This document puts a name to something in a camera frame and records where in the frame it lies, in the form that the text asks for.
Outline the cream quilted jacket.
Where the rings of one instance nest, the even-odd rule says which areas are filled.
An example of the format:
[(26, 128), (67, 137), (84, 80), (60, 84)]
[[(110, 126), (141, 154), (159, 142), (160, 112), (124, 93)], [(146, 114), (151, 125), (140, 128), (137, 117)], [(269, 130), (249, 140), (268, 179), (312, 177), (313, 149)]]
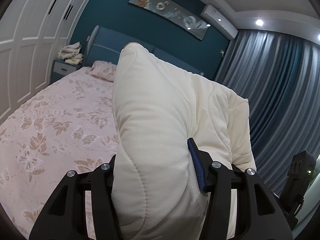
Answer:
[(113, 115), (112, 200), (125, 239), (199, 238), (209, 196), (200, 192), (189, 138), (227, 168), (255, 168), (248, 100), (138, 43), (121, 51)]

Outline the pile of cream clothes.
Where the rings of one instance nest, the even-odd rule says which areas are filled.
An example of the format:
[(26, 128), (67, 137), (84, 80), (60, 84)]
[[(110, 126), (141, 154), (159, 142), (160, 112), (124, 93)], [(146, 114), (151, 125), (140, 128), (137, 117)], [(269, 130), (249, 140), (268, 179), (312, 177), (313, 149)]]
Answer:
[(67, 45), (58, 52), (57, 58), (67, 64), (79, 65), (82, 63), (84, 58), (84, 56), (80, 53), (81, 48), (82, 45), (80, 42)]

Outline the pink floral bed cover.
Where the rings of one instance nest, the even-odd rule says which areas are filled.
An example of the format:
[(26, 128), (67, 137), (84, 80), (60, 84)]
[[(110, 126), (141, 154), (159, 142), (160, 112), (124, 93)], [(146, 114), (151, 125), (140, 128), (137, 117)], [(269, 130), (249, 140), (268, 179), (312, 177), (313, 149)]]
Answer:
[(1, 205), (22, 236), (68, 171), (91, 172), (116, 153), (112, 88), (111, 77), (84, 67), (1, 124)]

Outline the blue grey curtain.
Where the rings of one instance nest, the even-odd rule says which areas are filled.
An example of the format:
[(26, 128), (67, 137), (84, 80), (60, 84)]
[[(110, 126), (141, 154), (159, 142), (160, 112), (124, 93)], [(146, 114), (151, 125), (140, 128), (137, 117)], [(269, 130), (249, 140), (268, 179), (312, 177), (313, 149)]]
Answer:
[(319, 156), (319, 45), (292, 35), (241, 30), (215, 81), (249, 102), (258, 173), (280, 193), (292, 157)]

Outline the blue bedside table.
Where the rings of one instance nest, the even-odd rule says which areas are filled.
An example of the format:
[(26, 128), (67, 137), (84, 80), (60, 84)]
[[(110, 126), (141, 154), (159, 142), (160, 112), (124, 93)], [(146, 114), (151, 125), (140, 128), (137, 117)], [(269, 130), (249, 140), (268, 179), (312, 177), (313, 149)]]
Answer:
[(65, 61), (62, 61), (61, 59), (54, 59), (53, 65), (52, 65), (52, 71), (50, 75), (50, 84), (55, 83), (56, 81), (59, 81), (64, 76), (79, 70), (81, 67), (82, 67), (81, 64), (72, 65), (72, 64), (65, 63)]

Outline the left pink floral pillow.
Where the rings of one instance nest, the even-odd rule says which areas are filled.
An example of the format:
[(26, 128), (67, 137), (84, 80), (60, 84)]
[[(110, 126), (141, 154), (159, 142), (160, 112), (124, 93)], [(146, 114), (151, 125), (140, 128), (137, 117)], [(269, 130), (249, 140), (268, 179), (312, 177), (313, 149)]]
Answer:
[(114, 82), (116, 68), (117, 66), (111, 62), (95, 61), (87, 73), (97, 79)]

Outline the blue upholstered headboard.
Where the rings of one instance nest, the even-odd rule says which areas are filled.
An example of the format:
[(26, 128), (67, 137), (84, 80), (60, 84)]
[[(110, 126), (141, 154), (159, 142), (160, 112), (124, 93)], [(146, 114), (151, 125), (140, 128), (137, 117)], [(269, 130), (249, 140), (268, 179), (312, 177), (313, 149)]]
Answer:
[(194, 74), (204, 75), (204, 72), (194, 68), (193, 66), (183, 62), (182, 60), (168, 54), (167, 52), (156, 48), (146, 42), (138, 40), (134, 37), (125, 35), (112, 29), (107, 29), (97, 25), (86, 44), (83, 67), (92, 66), (95, 61), (106, 61), (117, 64), (121, 50), (130, 42), (137, 42), (144, 46), (150, 53), (157, 58), (182, 68)]

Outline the ceiling spotlight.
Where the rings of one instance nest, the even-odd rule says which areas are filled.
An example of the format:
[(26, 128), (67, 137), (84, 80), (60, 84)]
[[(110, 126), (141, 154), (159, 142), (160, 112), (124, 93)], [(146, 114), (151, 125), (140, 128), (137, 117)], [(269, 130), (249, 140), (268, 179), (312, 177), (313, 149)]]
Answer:
[(264, 21), (262, 19), (257, 19), (255, 21), (255, 24), (259, 27), (263, 27), (264, 26)]

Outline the white air conditioner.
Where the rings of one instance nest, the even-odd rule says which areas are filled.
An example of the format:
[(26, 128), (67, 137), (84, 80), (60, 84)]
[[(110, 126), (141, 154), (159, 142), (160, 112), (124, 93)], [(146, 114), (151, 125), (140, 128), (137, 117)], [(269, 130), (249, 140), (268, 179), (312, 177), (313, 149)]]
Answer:
[(228, 40), (234, 40), (236, 38), (238, 34), (236, 27), (212, 5), (206, 5), (201, 13), (201, 16)]

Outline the white wardrobe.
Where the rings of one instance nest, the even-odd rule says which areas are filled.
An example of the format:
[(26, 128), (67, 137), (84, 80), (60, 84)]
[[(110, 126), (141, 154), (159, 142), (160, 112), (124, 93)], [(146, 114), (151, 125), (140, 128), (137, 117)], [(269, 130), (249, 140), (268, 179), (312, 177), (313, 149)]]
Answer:
[(50, 83), (89, 0), (13, 0), (1, 19), (1, 121)]

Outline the long wall painting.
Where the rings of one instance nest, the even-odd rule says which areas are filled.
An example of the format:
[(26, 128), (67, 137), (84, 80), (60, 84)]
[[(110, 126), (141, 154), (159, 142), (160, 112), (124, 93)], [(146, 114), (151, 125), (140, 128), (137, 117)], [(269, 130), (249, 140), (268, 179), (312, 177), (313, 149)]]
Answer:
[(129, 0), (129, 3), (161, 16), (203, 40), (210, 24), (172, 0)]

